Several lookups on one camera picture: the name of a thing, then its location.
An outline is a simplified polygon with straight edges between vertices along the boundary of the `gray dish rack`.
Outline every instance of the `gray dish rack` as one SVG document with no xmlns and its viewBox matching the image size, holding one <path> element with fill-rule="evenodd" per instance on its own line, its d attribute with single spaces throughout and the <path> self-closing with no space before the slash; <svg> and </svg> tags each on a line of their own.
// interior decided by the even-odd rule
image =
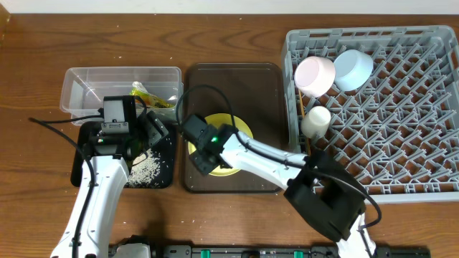
<svg viewBox="0 0 459 258">
<path fill-rule="evenodd" d="M 333 61 L 348 49 L 372 56 L 366 83 L 301 96 L 293 81 L 298 64 L 309 56 Z M 376 201 L 459 200 L 459 46 L 450 27 L 293 30 L 282 58 L 291 150 L 305 151 L 302 114 L 322 105 L 331 126 L 311 148 L 331 153 Z"/>
</svg>

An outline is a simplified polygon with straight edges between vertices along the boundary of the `transparent bin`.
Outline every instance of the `transparent bin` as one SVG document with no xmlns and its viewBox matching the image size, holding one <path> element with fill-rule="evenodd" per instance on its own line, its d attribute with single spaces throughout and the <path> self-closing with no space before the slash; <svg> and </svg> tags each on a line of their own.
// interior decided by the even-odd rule
<svg viewBox="0 0 459 258">
<path fill-rule="evenodd" d="M 79 67 L 65 73 L 60 109 L 72 118 L 98 115 L 105 96 L 129 95 L 133 82 L 141 82 L 149 93 L 176 104 L 183 93 L 178 67 Z M 152 108 L 163 122 L 175 123 L 176 108 Z M 85 121 L 74 122 L 81 125 Z"/>
</svg>

